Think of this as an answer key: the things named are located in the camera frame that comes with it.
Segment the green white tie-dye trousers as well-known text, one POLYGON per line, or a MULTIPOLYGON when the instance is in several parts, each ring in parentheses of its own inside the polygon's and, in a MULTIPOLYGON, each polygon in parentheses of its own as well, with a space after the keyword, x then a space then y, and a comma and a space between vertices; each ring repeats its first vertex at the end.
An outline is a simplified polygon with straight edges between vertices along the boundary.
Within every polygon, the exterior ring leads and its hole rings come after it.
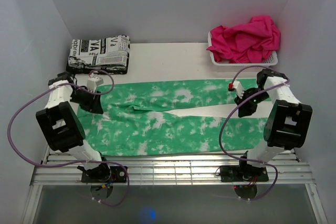
POLYGON ((266 116, 179 116, 174 110, 234 104, 229 80, 140 82, 100 86, 103 114, 77 112, 87 142, 109 156, 247 150, 263 139, 266 116))

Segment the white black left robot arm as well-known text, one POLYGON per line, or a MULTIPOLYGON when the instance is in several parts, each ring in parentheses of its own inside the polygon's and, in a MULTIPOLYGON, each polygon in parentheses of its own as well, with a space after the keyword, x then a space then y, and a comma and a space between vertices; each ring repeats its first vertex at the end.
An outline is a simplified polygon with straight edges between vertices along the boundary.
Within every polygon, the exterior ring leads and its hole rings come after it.
POLYGON ((48 81, 50 92, 48 102, 43 110, 36 113, 37 122, 43 132, 48 146, 53 151, 60 151, 81 161, 77 168, 88 178, 99 182, 111 178, 111 168, 102 163, 106 159, 94 150, 86 141, 85 130, 80 123, 71 103, 93 114, 103 114, 97 87, 103 79, 91 75, 85 86, 74 87, 74 75, 63 72, 48 81))

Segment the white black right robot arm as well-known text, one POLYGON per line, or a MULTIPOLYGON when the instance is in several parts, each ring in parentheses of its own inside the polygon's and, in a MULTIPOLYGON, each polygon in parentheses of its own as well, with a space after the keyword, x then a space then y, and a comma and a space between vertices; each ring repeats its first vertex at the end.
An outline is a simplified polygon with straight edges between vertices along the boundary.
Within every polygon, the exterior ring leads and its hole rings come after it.
POLYGON ((263 140, 241 157, 235 173, 242 180, 267 181, 266 163, 279 153, 304 144, 313 110, 294 96, 283 73, 263 69, 257 73, 256 82, 257 87, 247 90, 238 81, 228 85, 229 91, 236 92, 234 101, 240 118, 255 113, 260 102, 272 101, 263 140))

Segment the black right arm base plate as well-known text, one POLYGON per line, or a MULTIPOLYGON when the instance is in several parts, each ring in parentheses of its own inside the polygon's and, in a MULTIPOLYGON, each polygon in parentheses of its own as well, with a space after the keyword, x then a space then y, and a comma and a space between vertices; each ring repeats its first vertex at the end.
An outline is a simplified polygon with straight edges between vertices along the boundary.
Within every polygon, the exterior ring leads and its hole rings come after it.
POLYGON ((219 168, 221 182, 268 182, 269 177, 266 168, 247 165, 221 166, 219 168))

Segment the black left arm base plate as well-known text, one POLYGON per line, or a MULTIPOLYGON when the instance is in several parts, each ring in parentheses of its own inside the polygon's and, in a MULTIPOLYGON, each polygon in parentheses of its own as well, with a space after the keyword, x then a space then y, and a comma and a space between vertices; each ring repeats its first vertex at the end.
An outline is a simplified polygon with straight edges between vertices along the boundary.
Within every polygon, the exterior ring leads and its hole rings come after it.
POLYGON ((111 172, 109 173, 110 177, 107 180, 99 180, 95 178, 90 178, 88 175, 86 175, 84 172, 82 173, 80 181, 82 183, 126 183, 127 182, 127 176, 125 171, 120 166, 110 166, 111 172))

